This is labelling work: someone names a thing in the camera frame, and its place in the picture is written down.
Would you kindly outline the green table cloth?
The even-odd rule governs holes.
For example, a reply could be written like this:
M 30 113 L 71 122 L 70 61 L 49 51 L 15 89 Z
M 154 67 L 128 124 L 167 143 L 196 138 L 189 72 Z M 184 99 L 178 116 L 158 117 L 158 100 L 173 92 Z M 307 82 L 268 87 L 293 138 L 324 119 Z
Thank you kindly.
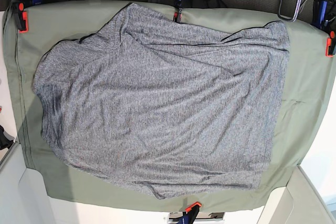
M 17 30 L 10 11 L 1 19 L 4 61 L 25 164 L 43 176 L 52 198 L 104 207 L 174 212 L 199 201 L 203 211 L 238 211 L 264 205 L 277 187 L 287 184 L 307 154 L 328 107 L 335 79 L 335 59 L 325 55 L 327 34 L 296 21 L 286 23 L 290 60 L 278 116 L 271 163 L 257 190 L 224 190 L 159 200 L 106 183 L 61 162 L 41 137 L 43 110 L 32 92 L 41 57 L 63 39 L 99 30 L 125 1 L 72 1 L 27 8 L 28 32 Z

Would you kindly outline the orange black clamp right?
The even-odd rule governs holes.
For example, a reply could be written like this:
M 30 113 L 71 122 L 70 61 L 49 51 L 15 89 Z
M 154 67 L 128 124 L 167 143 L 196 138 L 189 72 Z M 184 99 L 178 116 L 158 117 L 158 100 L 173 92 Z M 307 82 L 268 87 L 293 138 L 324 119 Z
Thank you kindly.
M 329 37 L 327 38 L 327 43 L 326 43 L 326 57 L 333 57 L 335 55 L 335 44 L 336 44 L 336 39 L 335 39 L 335 32 L 331 31 Z

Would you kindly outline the orange black clamp bottom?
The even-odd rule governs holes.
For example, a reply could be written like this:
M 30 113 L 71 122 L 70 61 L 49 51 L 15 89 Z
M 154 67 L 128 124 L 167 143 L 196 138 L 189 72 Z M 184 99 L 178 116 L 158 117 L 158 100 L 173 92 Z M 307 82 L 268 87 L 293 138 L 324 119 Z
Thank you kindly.
M 183 212 L 182 217 L 178 219 L 178 224 L 193 224 L 202 204 L 200 202 L 195 202 L 192 205 L 188 206 Z

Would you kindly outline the orange black clamp left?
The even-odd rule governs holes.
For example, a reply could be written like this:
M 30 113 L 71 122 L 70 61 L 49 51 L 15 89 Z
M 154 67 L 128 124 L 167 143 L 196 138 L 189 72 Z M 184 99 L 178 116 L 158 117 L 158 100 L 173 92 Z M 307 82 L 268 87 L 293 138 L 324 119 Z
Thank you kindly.
M 28 15 L 27 12 L 24 11 L 24 4 L 21 2 L 14 2 L 12 4 L 12 13 L 19 33 L 28 32 Z

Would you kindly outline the orange black clamp top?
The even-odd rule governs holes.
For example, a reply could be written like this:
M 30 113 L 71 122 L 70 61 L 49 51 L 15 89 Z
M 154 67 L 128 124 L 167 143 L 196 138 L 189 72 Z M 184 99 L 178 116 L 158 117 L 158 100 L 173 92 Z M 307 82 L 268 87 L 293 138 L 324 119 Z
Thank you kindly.
M 175 8 L 176 8 L 176 12 L 174 13 L 174 21 L 176 23 L 180 23 L 181 22 L 181 17 L 182 17 L 182 0 L 175 0 Z

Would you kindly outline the orange black clamp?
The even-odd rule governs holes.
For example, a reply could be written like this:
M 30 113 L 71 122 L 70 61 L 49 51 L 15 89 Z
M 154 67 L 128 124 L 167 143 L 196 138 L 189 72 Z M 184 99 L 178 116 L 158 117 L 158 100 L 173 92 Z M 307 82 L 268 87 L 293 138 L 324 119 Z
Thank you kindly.
M 327 43 L 326 43 L 326 57 L 333 57 L 335 55 L 335 44 L 336 44 L 336 39 L 335 39 L 335 32 L 331 31 L 329 37 L 327 38 Z
M 174 21 L 176 23 L 180 23 L 181 22 L 181 17 L 182 17 L 182 0 L 175 0 L 175 8 L 176 8 L 176 12 L 174 13 Z
M 183 212 L 182 217 L 178 219 L 178 224 L 193 224 L 202 204 L 200 202 L 195 202 L 192 205 L 188 206 Z
M 12 4 L 12 13 L 19 33 L 28 32 L 28 15 L 27 12 L 24 11 L 24 4 L 21 2 L 14 2 Z

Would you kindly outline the grey heathered T-shirt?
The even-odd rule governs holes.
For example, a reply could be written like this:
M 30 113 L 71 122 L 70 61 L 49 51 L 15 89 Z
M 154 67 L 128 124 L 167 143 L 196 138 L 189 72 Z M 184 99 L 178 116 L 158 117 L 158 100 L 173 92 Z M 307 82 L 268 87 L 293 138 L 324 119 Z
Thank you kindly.
M 280 21 L 229 34 L 129 4 L 42 57 L 43 139 L 68 166 L 157 199 L 256 189 L 289 44 Z

